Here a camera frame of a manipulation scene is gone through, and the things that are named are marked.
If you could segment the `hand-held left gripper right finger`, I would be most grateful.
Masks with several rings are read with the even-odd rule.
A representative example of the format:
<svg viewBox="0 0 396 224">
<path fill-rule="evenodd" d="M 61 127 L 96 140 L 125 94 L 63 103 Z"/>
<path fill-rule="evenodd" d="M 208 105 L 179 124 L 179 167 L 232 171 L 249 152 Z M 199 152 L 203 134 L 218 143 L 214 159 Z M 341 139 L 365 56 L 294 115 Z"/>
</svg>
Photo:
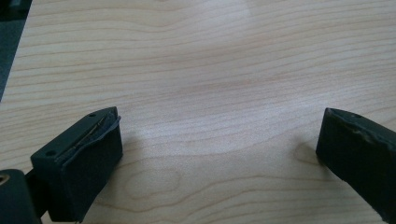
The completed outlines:
<svg viewBox="0 0 396 224">
<path fill-rule="evenodd" d="M 327 108 L 316 154 L 388 224 L 396 224 L 396 132 L 361 115 Z"/>
</svg>

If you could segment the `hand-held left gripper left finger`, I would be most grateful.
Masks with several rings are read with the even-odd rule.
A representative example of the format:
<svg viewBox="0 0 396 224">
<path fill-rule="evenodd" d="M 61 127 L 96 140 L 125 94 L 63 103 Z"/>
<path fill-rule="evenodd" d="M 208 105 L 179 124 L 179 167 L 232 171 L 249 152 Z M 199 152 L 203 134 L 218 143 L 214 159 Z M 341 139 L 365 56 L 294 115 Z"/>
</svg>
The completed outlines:
<svg viewBox="0 0 396 224">
<path fill-rule="evenodd" d="M 122 157 L 115 106 L 83 117 L 31 156 L 53 221 L 82 221 Z"/>
</svg>

